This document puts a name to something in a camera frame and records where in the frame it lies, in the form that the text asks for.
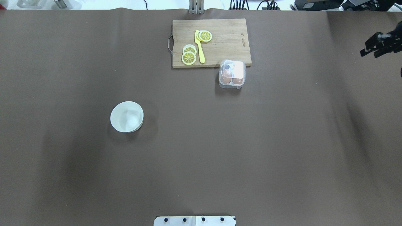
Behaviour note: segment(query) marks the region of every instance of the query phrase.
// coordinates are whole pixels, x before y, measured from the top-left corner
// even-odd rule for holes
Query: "cutting board handle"
[[[172,49],[170,49],[170,39],[172,40]],[[172,55],[173,55],[173,45],[174,45],[174,40],[173,40],[173,32],[172,32],[172,34],[168,38],[168,50],[170,51],[170,53]]]

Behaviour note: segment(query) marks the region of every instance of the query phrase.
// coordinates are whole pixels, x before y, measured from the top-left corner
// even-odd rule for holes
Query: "wooden cutting board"
[[[212,33],[210,42],[201,42],[204,64],[199,61],[198,46],[194,42],[195,30]],[[173,40],[174,68],[219,67],[225,59],[240,60],[251,66],[246,19],[173,21]],[[181,61],[183,47],[187,44],[197,47],[197,60],[193,65],[185,65]]]

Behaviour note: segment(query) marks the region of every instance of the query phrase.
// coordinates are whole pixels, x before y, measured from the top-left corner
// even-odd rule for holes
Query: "yellow knife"
[[[197,38],[197,33],[198,33],[198,30],[195,31],[194,42],[198,45],[198,56],[200,57],[200,63],[203,64],[203,63],[205,63],[205,56],[204,56],[204,52],[202,52],[201,42]]]

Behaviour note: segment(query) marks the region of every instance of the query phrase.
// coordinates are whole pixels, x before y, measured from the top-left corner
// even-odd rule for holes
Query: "lemon slice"
[[[183,63],[185,65],[194,64],[195,60],[196,60],[196,57],[195,57],[195,53],[193,53],[193,52],[185,52],[181,56],[181,61],[183,61]]]
[[[209,42],[212,39],[212,34],[209,31],[199,31],[197,37],[200,41]]]
[[[193,52],[194,54],[197,54],[197,49],[195,48],[194,45],[188,44],[188,45],[185,45],[185,46],[183,47],[183,54],[184,54],[185,52]]]

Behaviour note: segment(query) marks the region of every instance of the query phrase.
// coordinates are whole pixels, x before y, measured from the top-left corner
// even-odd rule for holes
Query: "white bowl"
[[[115,130],[122,133],[131,133],[139,129],[144,120],[144,111],[133,101],[121,102],[113,108],[110,114],[110,123]]]

